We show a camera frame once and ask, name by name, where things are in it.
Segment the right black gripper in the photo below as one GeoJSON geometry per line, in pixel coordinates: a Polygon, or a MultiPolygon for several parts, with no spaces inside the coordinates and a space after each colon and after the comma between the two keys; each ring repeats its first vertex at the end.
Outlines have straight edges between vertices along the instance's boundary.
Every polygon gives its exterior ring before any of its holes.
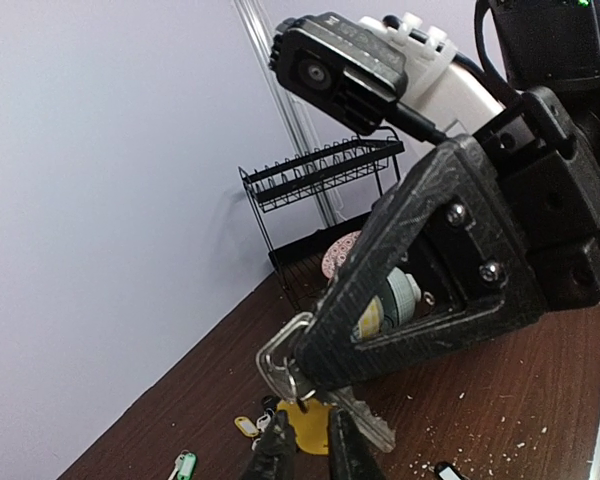
{"type": "Polygon", "coordinates": [[[475,134],[551,311],[600,302],[600,126],[582,129],[538,86],[475,134]]]}

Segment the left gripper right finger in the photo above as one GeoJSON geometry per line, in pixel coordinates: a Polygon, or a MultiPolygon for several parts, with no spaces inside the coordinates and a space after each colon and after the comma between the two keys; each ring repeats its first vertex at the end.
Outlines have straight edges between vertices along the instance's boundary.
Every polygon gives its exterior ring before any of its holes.
{"type": "Polygon", "coordinates": [[[332,480],[385,480],[352,416],[334,408],[328,420],[329,474],[332,480]]]}

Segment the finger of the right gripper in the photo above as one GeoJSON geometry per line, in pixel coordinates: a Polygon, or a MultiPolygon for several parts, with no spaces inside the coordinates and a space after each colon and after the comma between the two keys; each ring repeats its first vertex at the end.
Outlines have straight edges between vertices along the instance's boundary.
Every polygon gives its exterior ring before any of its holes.
{"type": "Polygon", "coordinates": [[[430,151],[373,209],[294,350],[336,389],[536,322],[546,303],[479,143],[430,151]]]}

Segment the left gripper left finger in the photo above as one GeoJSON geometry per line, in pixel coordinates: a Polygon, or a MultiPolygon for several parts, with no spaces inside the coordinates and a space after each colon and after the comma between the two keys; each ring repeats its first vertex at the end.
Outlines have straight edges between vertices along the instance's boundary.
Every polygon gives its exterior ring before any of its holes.
{"type": "Polygon", "coordinates": [[[295,475],[296,432],[288,413],[278,411],[271,419],[248,466],[243,479],[290,480],[295,475]]]}

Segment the key with yellow tag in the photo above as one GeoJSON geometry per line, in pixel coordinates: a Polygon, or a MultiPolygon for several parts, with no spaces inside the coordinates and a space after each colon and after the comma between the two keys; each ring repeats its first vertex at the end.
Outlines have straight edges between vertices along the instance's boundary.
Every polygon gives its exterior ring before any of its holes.
{"type": "Polygon", "coordinates": [[[355,397],[350,387],[324,391],[313,386],[291,358],[290,348],[309,327],[313,315],[301,312],[287,322],[256,354],[257,369],[270,390],[283,401],[296,431],[298,448],[310,455],[325,456],[328,446],[328,414],[340,407],[348,411],[362,435],[378,450],[389,453],[396,434],[387,422],[355,397]]]}

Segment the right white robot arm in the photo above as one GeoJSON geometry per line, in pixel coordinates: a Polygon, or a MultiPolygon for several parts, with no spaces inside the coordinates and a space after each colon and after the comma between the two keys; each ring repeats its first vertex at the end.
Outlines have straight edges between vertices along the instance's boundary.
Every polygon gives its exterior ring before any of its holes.
{"type": "Polygon", "coordinates": [[[481,1],[517,95],[445,141],[375,205],[293,353],[319,390],[377,378],[600,302],[600,1],[481,1]],[[439,307],[368,340],[352,331],[403,260],[439,307]]]}

